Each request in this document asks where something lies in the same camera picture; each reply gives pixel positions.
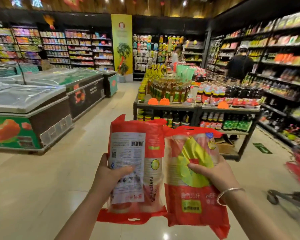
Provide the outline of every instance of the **hand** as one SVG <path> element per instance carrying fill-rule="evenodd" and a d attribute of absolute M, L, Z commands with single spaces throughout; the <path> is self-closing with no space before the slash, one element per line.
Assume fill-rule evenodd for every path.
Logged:
<path fill-rule="evenodd" d="M 240 184 L 236 180 L 230 165 L 223 156 L 219 157 L 219 163 L 213 168 L 206 168 L 194 163 L 189 163 L 188 168 L 210 179 L 220 192 L 230 188 L 240 188 Z"/>
<path fill-rule="evenodd" d="M 116 187 L 118 181 L 122 177 L 132 173 L 134 170 L 133 166 L 110 169 L 107 166 L 107 162 L 107 153 L 104 153 L 100 159 L 96 176 L 89 191 L 89 193 L 98 195 L 102 202 L 106 202 L 108 200 L 111 191 Z"/>

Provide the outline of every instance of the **green floor sticker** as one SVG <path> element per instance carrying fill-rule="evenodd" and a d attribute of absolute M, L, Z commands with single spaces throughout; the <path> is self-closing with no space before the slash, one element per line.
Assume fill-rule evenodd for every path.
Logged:
<path fill-rule="evenodd" d="M 266 154 L 272 154 L 272 152 L 270 152 L 268 150 L 268 148 L 266 148 L 264 145 L 262 145 L 262 143 L 252 143 L 256 148 L 259 149 L 260 152 L 262 153 L 266 153 Z"/>

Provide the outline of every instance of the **shopping cart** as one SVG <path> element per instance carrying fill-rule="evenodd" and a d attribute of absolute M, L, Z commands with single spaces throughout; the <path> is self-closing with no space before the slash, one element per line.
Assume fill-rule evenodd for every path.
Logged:
<path fill-rule="evenodd" d="M 296 176 L 300 183 L 300 147 L 294 147 L 292 151 L 294 154 L 292 158 L 295 160 L 287 161 L 285 165 L 287 169 Z M 273 189 L 268 190 L 267 200 L 271 204 L 278 205 L 279 197 L 300 208 L 300 192 L 281 193 Z"/>

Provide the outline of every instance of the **tiled floor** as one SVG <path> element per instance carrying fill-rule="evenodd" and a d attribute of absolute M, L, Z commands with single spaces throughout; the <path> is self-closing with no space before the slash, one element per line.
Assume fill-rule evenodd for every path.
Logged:
<path fill-rule="evenodd" d="M 139 83 L 119 84 L 113 98 L 106 98 L 75 123 L 75 128 L 42 156 L 0 152 L 0 240 L 53 239 L 89 190 L 102 153 L 107 151 L 110 122 L 132 106 Z M 259 142 L 273 154 L 262 154 Z M 253 201 L 295 239 L 300 226 L 280 206 L 266 200 L 266 191 L 300 190 L 284 168 L 290 154 L 257 129 L 240 162 L 232 169 Z M 289 211 L 296 212 L 288 203 Z M 229 212 L 228 239 L 247 239 Z M 141 226 L 97 222 L 91 239 L 217 239 L 209 227 L 167 227 L 164 217 L 152 218 Z"/>

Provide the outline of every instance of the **wooden ceiling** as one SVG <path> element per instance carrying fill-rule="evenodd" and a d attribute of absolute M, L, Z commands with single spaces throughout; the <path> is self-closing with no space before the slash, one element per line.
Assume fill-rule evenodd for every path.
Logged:
<path fill-rule="evenodd" d="M 31 0 L 21 0 L 22 8 L 60 12 L 117 13 L 131 15 L 212 18 L 236 6 L 243 0 L 81 0 L 79 10 L 72 10 L 63 0 L 41 0 L 43 8 L 33 7 Z M 15 8 L 11 0 L 0 0 L 0 8 Z"/>

